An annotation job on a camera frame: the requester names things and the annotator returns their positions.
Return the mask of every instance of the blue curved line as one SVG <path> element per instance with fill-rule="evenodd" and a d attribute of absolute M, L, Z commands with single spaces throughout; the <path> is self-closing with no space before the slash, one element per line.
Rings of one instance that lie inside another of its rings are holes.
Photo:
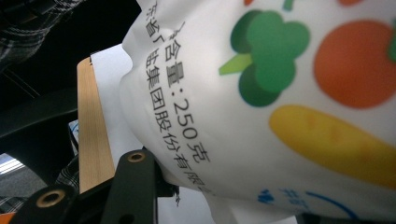
<path fill-rule="evenodd" d="M 342 204 L 340 204 L 340 203 L 338 203 L 338 202 L 336 202 L 336 201 L 334 201 L 334 200 L 332 200 L 330 198 L 327 198 L 327 197 L 322 196 L 322 195 L 318 195 L 318 194 L 313 193 L 313 192 L 308 192 L 308 191 L 306 192 L 306 194 L 309 195 L 309 196 L 312 196 L 312 197 L 319 198 L 319 199 L 321 199 L 323 201 L 326 201 L 328 203 L 334 204 L 335 206 L 337 206 L 337 207 L 341 208 L 343 211 L 345 211 L 349 215 L 349 217 L 352 218 L 352 219 L 359 219 L 358 216 L 354 212 L 352 212 L 349 208 L 343 206 Z"/>

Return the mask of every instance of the green broccoli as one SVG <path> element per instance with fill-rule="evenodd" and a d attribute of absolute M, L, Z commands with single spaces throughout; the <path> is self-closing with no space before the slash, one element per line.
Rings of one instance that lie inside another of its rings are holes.
<path fill-rule="evenodd" d="M 239 92 L 250 105 L 274 102 L 293 81 L 294 59 L 309 42 L 308 29 L 299 22 L 283 22 L 274 11 L 253 10 L 245 14 L 231 34 L 238 52 L 220 69 L 221 75 L 239 73 Z"/>

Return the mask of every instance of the yellow vegetable illustration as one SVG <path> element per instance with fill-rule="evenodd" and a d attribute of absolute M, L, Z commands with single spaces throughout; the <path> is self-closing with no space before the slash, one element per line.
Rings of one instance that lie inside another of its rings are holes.
<path fill-rule="evenodd" d="M 271 116 L 270 127 L 283 143 L 315 163 L 396 189 L 396 148 L 341 119 L 284 105 Z"/>

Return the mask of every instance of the white plastic bag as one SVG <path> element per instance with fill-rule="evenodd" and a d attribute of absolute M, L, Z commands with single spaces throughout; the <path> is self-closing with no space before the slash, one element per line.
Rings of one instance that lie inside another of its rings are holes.
<path fill-rule="evenodd" d="M 396 220 L 396 1 L 138 1 L 124 114 L 217 223 Z"/>

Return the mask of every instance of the wooden table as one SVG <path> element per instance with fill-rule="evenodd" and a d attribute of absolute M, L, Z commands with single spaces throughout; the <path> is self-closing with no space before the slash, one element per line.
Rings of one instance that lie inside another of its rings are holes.
<path fill-rule="evenodd" d="M 78 64 L 79 192 L 115 174 L 91 58 Z"/>

